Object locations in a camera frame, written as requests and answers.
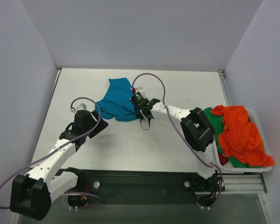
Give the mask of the blue t-shirt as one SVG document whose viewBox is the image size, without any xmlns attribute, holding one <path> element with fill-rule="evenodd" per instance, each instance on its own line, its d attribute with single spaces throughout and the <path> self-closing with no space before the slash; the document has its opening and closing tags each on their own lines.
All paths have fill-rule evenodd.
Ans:
<svg viewBox="0 0 280 224">
<path fill-rule="evenodd" d="M 97 102 L 95 111 L 101 112 L 103 119 L 116 119 L 117 121 L 136 120 L 136 112 L 132 102 L 131 84 L 127 78 L 109 79 L 109 88 L 104 97 Z"/>
</svg>

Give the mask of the white laundry bin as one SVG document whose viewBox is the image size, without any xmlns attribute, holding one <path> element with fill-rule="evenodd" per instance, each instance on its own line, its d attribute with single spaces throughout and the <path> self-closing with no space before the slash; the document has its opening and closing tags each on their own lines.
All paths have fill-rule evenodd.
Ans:
<svg viewBox="0 0 280 224">
<path fill-rule="evenodd" d="M 249 117 L 251 122 L 253 122 L 258 131 L 259 134 L 263 140 L 263 145 L 264 145 L 264 151 L 267 155 L 271 156 L 271 152 L 267 146 L 266 143 L 266 139 L 263 135 L 263 131 L 261 129 L 259 120 L 255 114 L 255 112 L 253 110 L 251 110 L 250 108 L 246 108 L 246 110 L 248 111 Z M 218 156 L 218 151 L 217 151 L 217 146 L 216 146 L 216 141 L 214 141 L 213 146 L 212 146 L 212 150 L 213 150 L 213 154 L 214 154 L 214 160 L 213 162 L 215 164 L 217 164 L 219 166 L 219 168 L 221 169 L 221 171 L 223 173 L 262 173 L 262 172 L 269 172 L 273 169 L 273 166 L 269 166 L 269 167 L 256 167 L 256 168 L 236 168 L 233 166 L 233 164 L 231 162 L 227 162 L 224 166 L 221 165 L 220 160 L 219 160 L 219 156 Z"/>
</svg>

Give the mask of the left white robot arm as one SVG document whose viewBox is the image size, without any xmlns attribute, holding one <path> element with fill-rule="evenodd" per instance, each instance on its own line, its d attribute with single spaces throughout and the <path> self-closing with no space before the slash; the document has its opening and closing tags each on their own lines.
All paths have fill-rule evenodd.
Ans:
<svg viewBox="0 0 280 224">
<path fill-rule="evenodd" d="M 9 209 L 41 221 L 52 203 L 67 190 L 80 192 L 85 187 L 81 170 L 68 168 L 56 176 L 62 165 L 86 142 L 108 127 L 96 111 L 79 110 L 60 134 L 51 151 L 33 163 L 25 175 L 18 174 L 12 182 Z"/>
</svg>

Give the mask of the red t-shirt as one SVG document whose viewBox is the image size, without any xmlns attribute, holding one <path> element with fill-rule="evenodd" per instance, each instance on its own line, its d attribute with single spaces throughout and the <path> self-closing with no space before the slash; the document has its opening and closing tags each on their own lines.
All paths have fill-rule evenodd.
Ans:
<svg viewBox="0 0 280 224">
<path fill-rule="evenodd" d="M 228 158 L 223 153 L 218 152 L 218 157 L 222 166 L 224 166 L 228 162 Z"/>
</svg>

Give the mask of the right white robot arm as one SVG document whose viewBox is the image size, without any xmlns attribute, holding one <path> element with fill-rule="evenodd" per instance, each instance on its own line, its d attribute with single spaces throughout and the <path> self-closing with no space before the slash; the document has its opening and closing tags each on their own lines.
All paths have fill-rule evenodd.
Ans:
<svg viewBox="0 0 280 224">
<path fill-rule="evenodd" d="M 131 97 L 135 111 L 148 120 L 160 119 L 171 123 L 186 146 L 198 160 L 198 187 L 209 190 L 214 185 L 212 175 L 217 171 L 212 161 L 211 147 L 214 145 L 215 129 L 200 108 L 181 109 L 165 105 L 158 99 L 148 100 L 140 91 Z"/>
</svg>

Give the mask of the green t-shirt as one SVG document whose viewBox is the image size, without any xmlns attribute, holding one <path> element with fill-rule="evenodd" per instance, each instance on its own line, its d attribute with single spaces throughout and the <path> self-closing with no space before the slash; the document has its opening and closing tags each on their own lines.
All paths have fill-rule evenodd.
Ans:
<svg viewBox="0 0 280 224">
<path fill-rule="evenodd" d="M 211 107 L 205 108 L 203 110 L 203 112 L 205 113 L 205 115 L 207 116 L 207 118 L 209 119 L 209 121 L 211 122 L 211 124 L 213 125 L 213 127 L 215 129 L 215 141 L 216 141 L 217 151 L 220 153 L 223 153 L 225 155 L 225 153 L 221 149 L 221 146 L 219 144 L 219 139 L 218 139 L 219 134 L 224 132 L 224 124 L 222 123 L 223 116 L 214 115 L 211 113 L 211 111 L 212 111 Z M 228 161 L 231 162 L 232 165 L 236 168 L 248 168 L 249 167 L 248 164 L 241 163 L 234 157 L 227 157 L 227 158 L 228 158 Z"/>
</svg>

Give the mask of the orange t-shirt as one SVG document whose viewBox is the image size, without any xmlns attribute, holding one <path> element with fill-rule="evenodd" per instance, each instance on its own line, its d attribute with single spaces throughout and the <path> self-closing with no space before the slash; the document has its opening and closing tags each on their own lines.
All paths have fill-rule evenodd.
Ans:
<svg viewBox="0 0 280 224">
<path fill-rule="evenodd" d="M 227 157 L 234 157 L 249 168 L 275 165 L 273 158 L 265 153 L 259 131 L 243 106 L 217 105 L 211 113 L 223 116 L 224 132 L 218 139 Z"/>
</svg>

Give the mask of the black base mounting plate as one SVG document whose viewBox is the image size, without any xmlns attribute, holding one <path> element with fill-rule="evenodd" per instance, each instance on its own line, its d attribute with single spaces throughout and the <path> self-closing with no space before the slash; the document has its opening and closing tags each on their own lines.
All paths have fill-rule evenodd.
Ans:
<svg viewBox="0 0 280 224">
<path fill-rule="evenodd" d="M 198 173 L 78 170 L 68 168 L 78 181 L 67 192 L 69 206 L 82 209 L 98 205 L 179 205 L 212 207 L 225 191 L 217 171 L 204 179 Z"/>
</svg>

